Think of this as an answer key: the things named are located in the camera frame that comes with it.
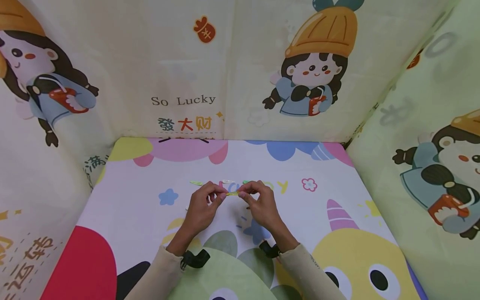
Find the beige sleeve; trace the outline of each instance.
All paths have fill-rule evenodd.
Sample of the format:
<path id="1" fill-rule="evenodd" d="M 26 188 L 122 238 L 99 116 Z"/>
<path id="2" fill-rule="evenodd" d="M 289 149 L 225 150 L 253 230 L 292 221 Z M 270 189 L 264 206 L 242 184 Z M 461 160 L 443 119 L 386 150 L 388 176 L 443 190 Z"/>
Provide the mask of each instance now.
<path id="1" fill-rule="evenodd" d="M 297 282 L 307 300 L 345 300 L 338 287 L 319 267 L 305 247 L 280 254 L 285 270 Z"/>
<path id="2" fill-rule="evenodd" d="M 152 264 L 133 287 L 125 300 L 164 300 L 183 274 L 177 257 L 160 246 Z"/>

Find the fabric wall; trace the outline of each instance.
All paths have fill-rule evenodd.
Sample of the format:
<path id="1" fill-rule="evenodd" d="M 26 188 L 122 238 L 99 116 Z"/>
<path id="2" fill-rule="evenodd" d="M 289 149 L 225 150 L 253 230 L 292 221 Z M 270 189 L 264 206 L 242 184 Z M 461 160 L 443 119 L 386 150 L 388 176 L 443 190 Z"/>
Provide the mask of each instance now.
<path id="1" fill-rule="evenodd" d="M 347 142 L 447 3 L 237 1 L 226 137 Z"/>
<path id="2" fill-rule="evenodd" d="M 0 298 L 40 295 L 119 137 L 346 142 L 447 3 L 2 0 Z M 311 118 L 262 103 L 294 54 Z"/>
<path id="3" fill-rule="evenodd" d="M 430 299 L 476 299 L 480 2 L 462 0 L 348 148 Z"/>

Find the rosy cheek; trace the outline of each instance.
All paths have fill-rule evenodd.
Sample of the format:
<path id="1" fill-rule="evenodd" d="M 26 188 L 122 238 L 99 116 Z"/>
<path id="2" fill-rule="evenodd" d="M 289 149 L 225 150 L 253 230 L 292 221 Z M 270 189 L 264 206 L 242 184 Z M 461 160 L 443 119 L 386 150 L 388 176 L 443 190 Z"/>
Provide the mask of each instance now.
<path id="1" fill-rule="evenodd" d="M 460 159 L 461 161 L 465 161 L 465 162 L 469 161 L 468 157 L 466 157 L 465 155 L 459 155 L 458 159 Z"/>

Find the pink horn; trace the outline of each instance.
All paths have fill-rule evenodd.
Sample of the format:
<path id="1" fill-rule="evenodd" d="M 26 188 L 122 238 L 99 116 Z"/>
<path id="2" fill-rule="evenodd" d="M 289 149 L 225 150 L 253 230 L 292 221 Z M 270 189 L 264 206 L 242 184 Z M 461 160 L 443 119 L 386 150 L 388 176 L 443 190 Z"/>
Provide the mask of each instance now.
<path id="1" fill-rule="evenodd" d="M 342 228 L 359 229 L 357 223 L 355 223 L 352 217 L 350 217 L 345 209 L 335 200 L 328 199 L 327 214 L 332 231 Z"/>

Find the yellow monster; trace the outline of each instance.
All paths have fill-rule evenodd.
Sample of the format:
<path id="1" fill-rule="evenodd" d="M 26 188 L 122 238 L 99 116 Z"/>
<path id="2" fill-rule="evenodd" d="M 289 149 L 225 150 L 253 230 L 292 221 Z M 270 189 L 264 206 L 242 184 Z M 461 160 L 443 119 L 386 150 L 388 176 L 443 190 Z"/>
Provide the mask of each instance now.
<path id="1" fill-rule="evenodd" d="M 327 214 L 332 232 L 312 255 L 347 299 L 420 299 L 398 246 L 360 230 L 334 200 L 328 200 Z"/>

